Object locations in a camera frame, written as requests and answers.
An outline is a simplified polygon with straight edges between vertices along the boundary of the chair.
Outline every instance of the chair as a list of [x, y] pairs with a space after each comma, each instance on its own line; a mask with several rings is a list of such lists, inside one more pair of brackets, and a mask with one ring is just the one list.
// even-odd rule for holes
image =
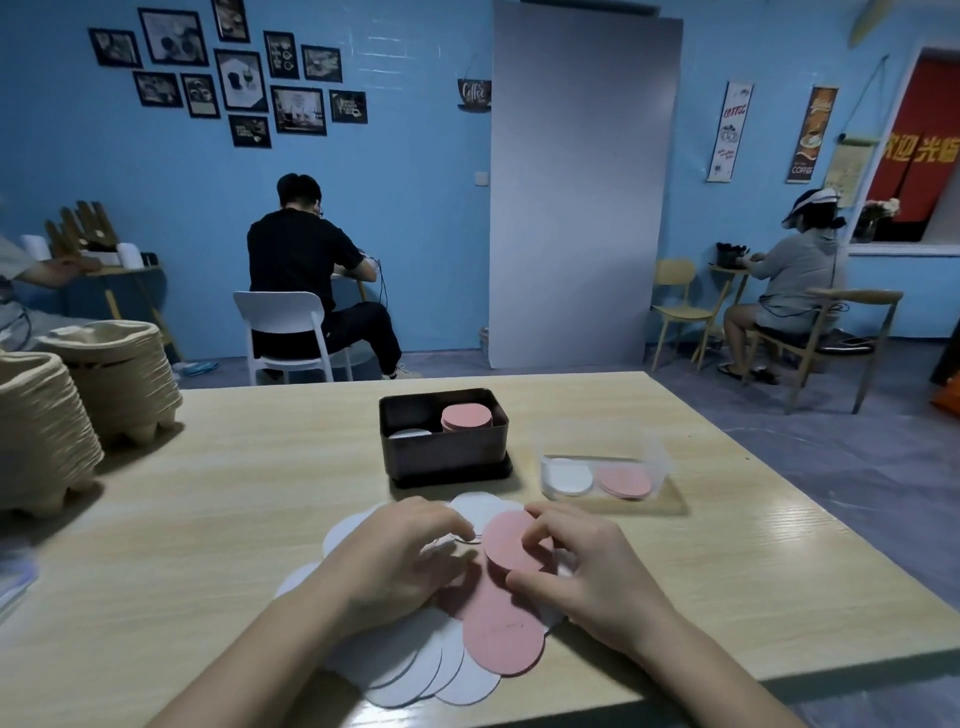
[[706, 321], [704, 327], [704, 337], [700, 344], [700, 358], [697, 361], [697, 371], [704, 366], [704, 353], [707, 350], [707, 334], [713, 318], [717, 314], [719, 303], [712, 310], [689, 305], [687, 300], [690, 296], [690, 282], [696, 277], [697, 269], [693, 261], [689, 258], [670, 258], [657, 261], [657, 272], [654, 276], [654, 285], [681, 285], [684, 287], [684, 302], [681, 305], [652, 305], [655, 311], [659, 311], [663, 316], [663, 328], [660, 329], [660, 340], [657, 343], [657, 353], [654, 354], [654, 365], [650, 371], [655, 372], [660, 362], [660, 350], [663, 348], [663, 340], [666, 338], [666, 330], [670, 322], [676, 321], [677, 341], [674, 346], [674, 354], [680, 348], [680, 336], [684, 332], [684, 324]]
[[[782, 349], [793, 352], [801, 358], [800, 370], [797, 380], [793, 384], [793, 390], [787, 399], [784, 413], [789, 415], [793, 412], [793, 407], [797, 403], [797, 396], [800, 390], [806, 385], [806, 379], [810, 376], [810, 369], [813, 362], [817, 360], [830, 359], [849, 359], [852, 357], [863, 357], [867, 359], [866, 367], [863, 371], [863, 377], [860, 379], [860, 387], [856, 391], [856, 402], [853, 404], [853, 414], [860, 411], [860, 405], [863, 404], [867, 396], [867, 390], [870, 389], [870, 382], [874, 377], [876, 363], [880, 358], [880, 352], [887, 341], [887, 335], [890, 333], [890, 326], [894, 321], [894, 314], [897, 313], [897, 304], [903, 298], [902, 291], [881, 291], [872, 289], [854, 289], [837, 290], [823, 288], [809, 288], [807, 293], [816, 296], [820, 301], [820, 314], [817, 316], [813, 325], [813, 330], [808, 337], [800, 337], [805, 341], [791, 337], [782, 331], [776, 331], [772, 328], [756, 327], [752, 332], [754, 341], [750, 346], [750, 353], [747, 356], [747, 374], [743, 377], [743, 386], [746, 386], [751, 379], [750, 371], [754, 367], [754, 358], [756, 357], [756, 348], [760, 339], [772, 342]], [[887, 316], [880, 327], [880, 333], [876, 340], [864, 346], [843, 350], [833, 347], [828, 343], [821, 342], [820, 337], [824, 332], [824, 326], [829, 317], [830, 307], [838, 302], [848, 301], [850, 303], [865, 303], [866, 305], [885, 305], [888, 306]]]
[[[347, 380], [353, 381], [349, 349], [337, 352], [333, 358], [326, 352], [326, 342], [320, 324], [324, 322], [324, 305], [315, 293], [306, 291], [274, 293], [266, 291], [236, 291], [233, 302], [247, 324], [247, 368], [250, 384], [256, 385], [256, 370], [279, 369], [283, 383], [290, 383], [291, 372], [323, 369], [326, 381], [333, 381], [333, 367], [343, 366]], [[274, 359], [270, 356], [253, 358], [253, 331], [264, 333], [301, 333], [313, 331], [320, 347], [319, 359]]]

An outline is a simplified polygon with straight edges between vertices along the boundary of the woman in gray hoodie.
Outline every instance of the woman in gray hoodie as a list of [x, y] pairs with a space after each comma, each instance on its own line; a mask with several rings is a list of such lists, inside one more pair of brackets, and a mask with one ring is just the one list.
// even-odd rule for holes
[[[720, 365], [722, 374], [736, 378], [745, 374], [748, 330], [763, 327], [794, 336], [809, 333], [820, 307], [807, 289], [844, 286], [846, 259], [839, 254], [837, 231], [847, 221], [836, 216], [839, 200], [830, 188], [805, 192], [783, 220], [783, 226], [797, 234], [783, 238], [768, 254], [740, 259], [751, 276], [770, 282], [757, 303], [732, 305], [724, 314], [723, 329], [733, 362]], [[777, 383], [776, 372], [761, 370], [760, 374], [761, 380]]]

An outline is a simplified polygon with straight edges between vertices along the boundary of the black pants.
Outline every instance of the black pants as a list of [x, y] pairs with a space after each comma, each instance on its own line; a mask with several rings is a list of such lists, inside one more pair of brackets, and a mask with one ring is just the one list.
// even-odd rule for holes
[[[345, 349], [350, 344], [366, 341], [380, 363], [380, 371], [391, 375], [400, 360], [400, 345], [390, 323], [390, 314], [380, 303], [365, 302], [331, 311], [324, 316], [322, 329], [329, 353]], [[316, 359], [320, 357], [317, 336], [313, 331], [303, 333], [253, 332], [253, 355], [277, 359]]]

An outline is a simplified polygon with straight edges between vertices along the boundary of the gray marble floor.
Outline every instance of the gray marble floor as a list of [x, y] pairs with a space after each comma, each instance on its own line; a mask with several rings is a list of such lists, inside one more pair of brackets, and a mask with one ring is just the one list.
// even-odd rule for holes
[[[857, 416], [850, 410], [860, 368], [852, 362], [832, 365], [827, 373], [812, 376], [797, 412], [789, 417], [782, 412], [784, 386], [741, 388], [713, 366], [698, 373], [685, 359], [668, 360], [653, 376], [960, 608], [960, 420], [927, 403], [934, 388], [926, 378], [941, 350], [941, 345], [928, 342], [891, 342]], [[479, 351], [412, 353], [405, 361], [411, 369], [436, 377], [546, 371], [494, 372]], [[601, 369], [610, 370], [550, 371]], [[356, 378], [378, 376], [373, 362], [356, 370]], [[245, 361], [223, 360], [218, 371], [182, 384], [184, 388], [244, 386]], [[820, 728], [957, 726], [960, 678], [825, 698], [795, 709]]]

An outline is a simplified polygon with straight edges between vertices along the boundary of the person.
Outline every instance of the person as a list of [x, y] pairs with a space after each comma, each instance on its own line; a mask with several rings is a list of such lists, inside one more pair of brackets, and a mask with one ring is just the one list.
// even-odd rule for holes
[[[723, 330], [733, 362], [718, 367], [722, 374], [737, 379], [746, 374], [748, 330], [763, 327], [794, 337], [809, 334], [820, 308], [819, 300], [807, 290], [843, 287], [846, 266], [837, 231], [847, 221], [837, 217], [839, 201], [833, 189], [808, 190], [797, 198], [782, 222], [785, 229], [796, 229], [796, 234], [783, 238], [768, 254], [738, 259], [751, 276], [770, 282], [757, 303], [732, 305], [724, 313]], [[776, 347], [764, 343], [770, 364], [753, 374], [760, 381], [777, 384], [779, 354]]]
[[[330, 276], [335, 266], [351, 278], [373, 283], [377, 271], [347, 235], [324, 219], [322, 193], [307, 175], [285, 175], [276, 184], [280, 210], [271, 212], [250, 228], [251, 291], [309, 291], [324, 306], [326, 350], [338, 352], [358, 341], [367, 341], [380, 364], [384, 379], [420, 378], [400, 363], [400, 345], [390, 314], [380, 303], [363, 302], [335, 310]], [[315, 359], [320, 347], [313, 331], [271, 334], [253, 332], [253, 355], [278, 359]]]
[[[507, 587], [550, 604], [633, 660], [704, 728], [803, 726], [720, 645], [670, 603], [613, 522], [565, 503], [526, 506], [523, 535], [552, 536], [577, 555], [570, 577], [511, 571]], [[310, 674], [341, 640], [400, 619], [466, 567], [445, 548], [473, 528], [444, 503], [408, 497], [377, 509], [293, 591], [247, 630], [148, 724], [278, 725]]]
[[26, 352], [36, 345], [38, 336], [54, 328], [90, 323], [87, 319], [71, 319], [27, 308], [16, 297], [13, 290], [15, 280], [57, 289], [83, 273], [100, 270], [100, 267], [100, 261], [90, 257], [34, 260], [0, 235], [0, 351]]

